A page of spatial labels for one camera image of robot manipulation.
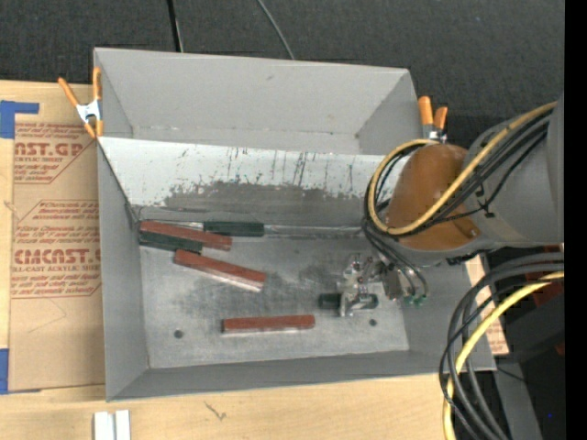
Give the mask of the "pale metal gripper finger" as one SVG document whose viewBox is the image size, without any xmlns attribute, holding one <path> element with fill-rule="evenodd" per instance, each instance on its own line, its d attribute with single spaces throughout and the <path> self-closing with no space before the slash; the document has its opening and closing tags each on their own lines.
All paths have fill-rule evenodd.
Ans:
<svg viewBox="0 0 587 440">
<path fill-rule="evenodd" d="M 343 284 L 348 288 L 359 288 L 373 281 L 380 272 L 381 262 L 372 255 L 353 254 L 343 271 Z"/>
<path fill-rule="evenodd" d="M 340 317 L 351 317 L 356 311 L 373 310 L 379 305 L 379 298 L 374 293 L 343 292 L 340 295 L 338 315 Z"/>
</svg>

